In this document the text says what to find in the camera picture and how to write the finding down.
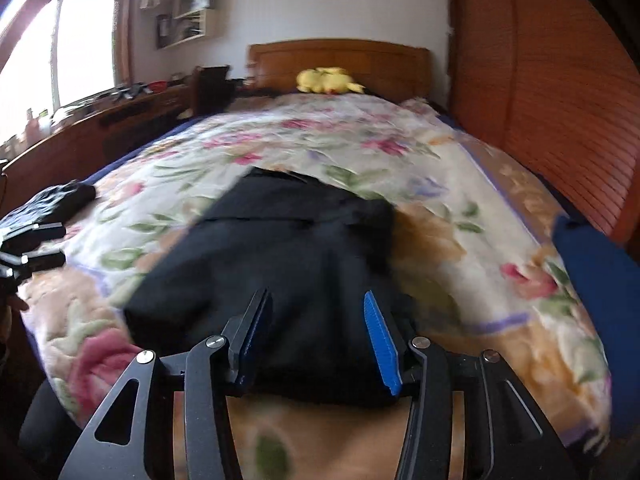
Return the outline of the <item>black trench coat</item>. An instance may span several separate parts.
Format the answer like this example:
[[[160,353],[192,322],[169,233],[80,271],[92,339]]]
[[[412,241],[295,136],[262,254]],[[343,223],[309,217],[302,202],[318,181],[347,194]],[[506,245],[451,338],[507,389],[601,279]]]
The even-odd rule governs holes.
[[[126,302],[134,342],[185,352],[242,314],[258,289],[272,317],[250,391],[298,402],[385,408],[363,318],[373,292],[402,339],[412,303],[390,270],[393,206],[296,172],[250,170],[146,274]]]

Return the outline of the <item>folded dark grey jacket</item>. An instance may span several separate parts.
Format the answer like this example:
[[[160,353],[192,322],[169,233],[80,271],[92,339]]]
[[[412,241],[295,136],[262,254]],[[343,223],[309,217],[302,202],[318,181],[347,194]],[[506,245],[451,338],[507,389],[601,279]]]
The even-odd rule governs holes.
[[[13,230],[32,224],[66,223],[96,199],[92,184],[73,180],[45,188],[1,219],[1,229]]]

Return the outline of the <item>wooden headboard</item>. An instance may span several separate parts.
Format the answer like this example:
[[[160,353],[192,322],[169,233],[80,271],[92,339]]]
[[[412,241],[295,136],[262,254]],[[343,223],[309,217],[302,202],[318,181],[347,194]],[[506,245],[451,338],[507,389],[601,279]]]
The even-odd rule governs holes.
[[[253,89],[293,92],[298,73],[317,67],[344,68],[368,91],[394,103],[427,98],[431,93],[429,50],[344,38],[252,44],[247,52],[246,84]]]

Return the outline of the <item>blue bed sheet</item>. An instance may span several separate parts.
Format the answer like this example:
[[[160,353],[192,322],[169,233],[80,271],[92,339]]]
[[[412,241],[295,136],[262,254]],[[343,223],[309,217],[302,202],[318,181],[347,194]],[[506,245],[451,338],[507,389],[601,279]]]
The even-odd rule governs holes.
[[[555,220],[552,243],[602,341],[612,384],[612,434],[639,426],[639,266],[590,224]]]

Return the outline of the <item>yellow plush toy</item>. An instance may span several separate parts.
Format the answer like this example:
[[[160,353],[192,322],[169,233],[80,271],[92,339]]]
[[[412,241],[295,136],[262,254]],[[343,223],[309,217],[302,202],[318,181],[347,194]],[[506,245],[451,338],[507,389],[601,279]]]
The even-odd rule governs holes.
[[[296,77],[296,89],[299,92],[317,94],[364,93],[363,85],[358,84],[341,67],[302,70]]]

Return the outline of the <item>long wooden desk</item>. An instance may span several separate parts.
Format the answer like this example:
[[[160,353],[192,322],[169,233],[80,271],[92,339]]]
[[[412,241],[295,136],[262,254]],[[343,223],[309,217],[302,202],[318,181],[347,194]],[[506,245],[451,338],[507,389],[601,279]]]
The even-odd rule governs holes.
[[[120,102],[48,136],[3,168],[1,212],[51,185],[84,180],[175,128],[190,106],[184,84]]]

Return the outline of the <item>red bowl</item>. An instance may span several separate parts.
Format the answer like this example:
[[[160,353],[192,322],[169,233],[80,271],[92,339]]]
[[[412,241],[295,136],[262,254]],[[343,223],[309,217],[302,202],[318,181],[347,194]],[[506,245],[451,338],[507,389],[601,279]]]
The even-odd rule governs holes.
[[[164,92],[168,88],[168,82],[166,80],[152,81],[146,85],[146,88],[152,93]]]

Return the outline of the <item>wooden chair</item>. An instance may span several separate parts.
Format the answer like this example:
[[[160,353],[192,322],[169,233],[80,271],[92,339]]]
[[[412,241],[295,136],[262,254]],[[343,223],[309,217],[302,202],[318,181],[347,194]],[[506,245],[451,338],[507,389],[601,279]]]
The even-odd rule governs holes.
[[[191,76],[191,108],[194,116],[221,112],[231,101],[234,84],[229,65],[196,66]]]

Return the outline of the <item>window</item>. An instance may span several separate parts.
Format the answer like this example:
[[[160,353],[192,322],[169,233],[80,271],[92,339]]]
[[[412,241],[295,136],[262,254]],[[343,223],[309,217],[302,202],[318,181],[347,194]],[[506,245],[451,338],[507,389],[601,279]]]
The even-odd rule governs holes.
[[[52,0],[38,12],[1,70],[2,143],[122,82],[118,11],[119,0]]]

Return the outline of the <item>white wall shelf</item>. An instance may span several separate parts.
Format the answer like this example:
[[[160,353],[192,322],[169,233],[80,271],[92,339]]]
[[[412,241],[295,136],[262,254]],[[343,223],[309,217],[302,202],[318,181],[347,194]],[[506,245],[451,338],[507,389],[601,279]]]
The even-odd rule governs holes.
[[[165,13],[156,17],[158,50],[215,35],[218,0],[167,0]]]

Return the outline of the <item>floral bed blanket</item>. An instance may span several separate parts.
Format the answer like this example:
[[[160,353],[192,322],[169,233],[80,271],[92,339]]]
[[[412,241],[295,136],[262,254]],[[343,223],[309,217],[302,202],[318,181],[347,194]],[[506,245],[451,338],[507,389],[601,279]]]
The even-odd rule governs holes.
[[[303,325],[348,336],[343,309],[315,309],[303,282],[333,294],[362,257],[386,251],[422,334],[445,348],[504,354],[579,463],[608,444],[610,371],[552,243],[564,207],[498,148],[420,99],[294,93],[246,98],[97,177],[68,222],[62,268],[22,287],[53,404],[88,422],[134,348],[201,339],[241,266],[282,278],[296,356]]]

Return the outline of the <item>wooden louvered wardrobe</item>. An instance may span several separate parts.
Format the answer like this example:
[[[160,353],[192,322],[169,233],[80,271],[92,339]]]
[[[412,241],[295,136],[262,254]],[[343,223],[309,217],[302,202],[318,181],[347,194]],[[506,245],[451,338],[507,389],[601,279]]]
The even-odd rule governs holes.
[[[639,237],[639,73],[589,0],[451,0],[449,107],[600,231]]]

